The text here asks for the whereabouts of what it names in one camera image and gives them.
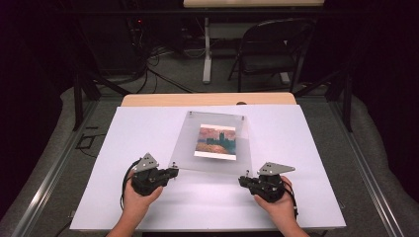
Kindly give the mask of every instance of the photo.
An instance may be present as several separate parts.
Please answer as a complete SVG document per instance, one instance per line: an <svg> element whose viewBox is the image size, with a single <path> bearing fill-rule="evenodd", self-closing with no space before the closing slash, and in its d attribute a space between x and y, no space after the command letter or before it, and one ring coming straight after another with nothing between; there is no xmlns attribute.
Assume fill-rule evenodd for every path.
<svg viewBox="0 0 419 237"><path fill-rule="evenodd" d="M236 160L235 127L201 124L195 156Z"/></svg>

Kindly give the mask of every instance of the dark background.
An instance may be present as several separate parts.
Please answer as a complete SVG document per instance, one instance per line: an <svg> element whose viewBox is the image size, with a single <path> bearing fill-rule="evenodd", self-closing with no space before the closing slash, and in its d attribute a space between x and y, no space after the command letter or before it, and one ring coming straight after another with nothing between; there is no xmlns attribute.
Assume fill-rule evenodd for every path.
<svg viewBox="0 0 419 237"><path fill-rule="evenodd" d="M98 7L98 11L127 7L112 0L100 1L100 5L93 6L87 6L85 1L62 2L65 7ZM171 7L179 7L179 2ZM372 6L371 2L369 5L364 2L326 0L325 8L366 9ZM376 8L381 3L384 1L376 1ZM5 131L0 153L1 216L41 157L61 112L59 95L72 87L75 72L88 68L105 75L133 74L140 73L138 68L144 63L142 48L132 48L136 39L128 32L132 27L129 22L104 18L74 22L49 13L54 7L62 6L61 2L53 0L0 3L0 80L2 101L6 102L0 122ZM419 88L419 11L411 2L395 2L384 8L384 12L382 21L375 25L367 40L362 59L351 71L353 89L376 123L390 170L403 188L419 201L416 187L416 174L419 173L416 95ZM301 80L315 82L341 68L368 18L320 19L306 55ZM164 26L167 29L169 25L162 21L148 25L154 31ZM172 21L169 27L172 40L165 42L158 31L153 33L154 40L161 39L160 43L182 49L179 26L183 26L181 20Z"/></svg>

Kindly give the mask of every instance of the table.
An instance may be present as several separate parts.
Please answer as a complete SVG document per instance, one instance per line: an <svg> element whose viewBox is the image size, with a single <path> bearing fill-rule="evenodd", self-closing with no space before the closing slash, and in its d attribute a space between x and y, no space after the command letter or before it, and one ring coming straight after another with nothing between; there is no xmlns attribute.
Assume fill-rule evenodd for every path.
<svg viewBox="0 0 419 237"><path fill-rule="evenodd" d="M184 0L185 8L267 8L267 7L321 7L324 0ZM210 82L210 39L241 39L254 24L210 24L205 18L206 58L203 83ZM281 73L284 81L290 81L287 73Z"/></svg>
<svg viewBox="0 0 419 237"><path fill-rule="evenodd" d="M234 106L237 102L248 105ZM299 225L310 229L346 226L302 110L293 95L226 93L126 96L117 109L70 229L111 229L122 212L119 199L127 167L146 152L159 161L160 169L168 167L189 110L246 116L252 175L257 176L256 171L268 160L296 167L287 176L293 181ZM248 190L239 187L237 179L237 176L181 169L137 229L181 232L275 230L267 213Z"/></svg>

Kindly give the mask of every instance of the clear acrylic stand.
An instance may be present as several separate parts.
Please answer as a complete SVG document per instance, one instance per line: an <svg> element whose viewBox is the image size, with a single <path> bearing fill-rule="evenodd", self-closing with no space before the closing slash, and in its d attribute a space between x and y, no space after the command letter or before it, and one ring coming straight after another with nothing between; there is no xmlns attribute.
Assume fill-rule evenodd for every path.
<svg viewBox="0 0 419 237"><path fill-rule="evenodd" d="M248 170L249 174L252 174L247 123L245 116L187 112L169 166L175 164L179 169L238 176L244 175ZM232 149L234 151L230 153L234 158L232 156L228 158L228 155L213 157L213 154L209 158L207 154L196 152L200 132L203 127L207 126L233 128L235 149ZM220 140L223 140L223 135L210 143L217 143Z"/></svg>

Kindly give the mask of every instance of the white desk leg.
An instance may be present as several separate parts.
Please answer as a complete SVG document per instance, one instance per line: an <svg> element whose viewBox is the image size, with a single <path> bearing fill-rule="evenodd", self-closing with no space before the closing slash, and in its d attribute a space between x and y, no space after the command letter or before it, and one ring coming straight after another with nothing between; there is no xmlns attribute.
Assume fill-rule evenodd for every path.
<svg viewBox="0 0 419 237"><path fill-rule="evenodd" d="M290 81L290 77L289 77L288 73L287 72L282 72L280 74L281 74L281 82L284 85L289 85L291 81Z"/></svg>
<svg viewBox="0 0 419 237"><path fill-rule="evenodd" d="M206 32L206 60L204 64L204 78L203 82L204 84L210 83L210 65L211 65L211 59L210 59L210 29L209 29L209 19L206 18L206 24L205 24L205 32Z"/></svg>

